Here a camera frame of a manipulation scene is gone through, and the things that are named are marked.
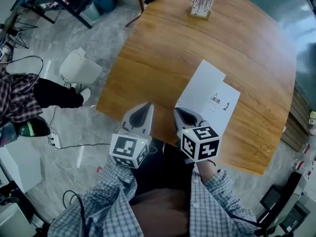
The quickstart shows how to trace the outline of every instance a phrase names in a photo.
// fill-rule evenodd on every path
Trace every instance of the blue bin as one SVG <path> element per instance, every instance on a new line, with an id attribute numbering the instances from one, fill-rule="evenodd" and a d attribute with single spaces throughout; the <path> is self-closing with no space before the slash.
<path id="1" fill-rule="evenodd" d="M 115 0 L 93 0 L 100 12 L 110 12 L 115 9 Z"/>

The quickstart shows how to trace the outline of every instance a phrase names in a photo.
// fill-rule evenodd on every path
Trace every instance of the person's leg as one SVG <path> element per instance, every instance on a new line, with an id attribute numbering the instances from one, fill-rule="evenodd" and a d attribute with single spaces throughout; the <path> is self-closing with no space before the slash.
<path id="1" fill-rule="evenodd" d="M 60 108 L 79 108 L 83 104 L 83 96 L 74 88 L 63 87 L 53 81 L 40 78 L 34 86 L 34 96 L 41 108 L 58 105 Z"/>

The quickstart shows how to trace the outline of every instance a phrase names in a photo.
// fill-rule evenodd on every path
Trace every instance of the plastic stool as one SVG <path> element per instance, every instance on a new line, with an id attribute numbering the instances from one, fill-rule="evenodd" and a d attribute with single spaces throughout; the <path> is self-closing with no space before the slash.
<path id="1" fill-rule="evenodd" d="M 72 51 L 60 67 L 63 80 L 68 83 L 92 84 L 102 72 L 102 67 L 85 56 L 79 47 Z"/>

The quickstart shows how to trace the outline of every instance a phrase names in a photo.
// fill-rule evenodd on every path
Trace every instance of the checkered shirt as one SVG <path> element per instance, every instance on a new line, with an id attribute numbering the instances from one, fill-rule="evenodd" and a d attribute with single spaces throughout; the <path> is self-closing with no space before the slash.
<path id="1" fill-rule="evenodd" d="M 190 236 L 254 236 L 257 227 L 238 219 L 256 222 L 249 209 L 241 206 L 233 194 L 232 180 L 225 171 L 212 176 L 204 185 L 197 168 L 191 180 Z M 116 165 L 112 158 L 103 168 L 99 181 L 82 197 L 85 222 L 91 237 L 138 237 L 142 230 L 129 205 L 137 189 L 130 168 Z M 77 237 L 80 228 L 80 205 L 73 202 L 48 231 L 49 237 Z"/>
<path id="2" fill-rule="evenodd" d="M 42 113 L 33 89 L 39 76 L 35 74 L 9 74 L 0 66 L 0 126 L 4 119 L 23 122 Z"/>

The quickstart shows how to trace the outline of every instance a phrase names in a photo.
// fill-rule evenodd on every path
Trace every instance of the green object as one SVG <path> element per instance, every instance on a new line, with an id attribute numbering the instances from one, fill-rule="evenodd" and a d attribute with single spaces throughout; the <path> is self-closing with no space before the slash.
<path id="1" fill-rule="evenodd" d="M 21 123 L 14 123 L 15 131 L 23 137 L 42 137 L 50 134 L 50 128 L 46 121 L 38 116 Z"/>

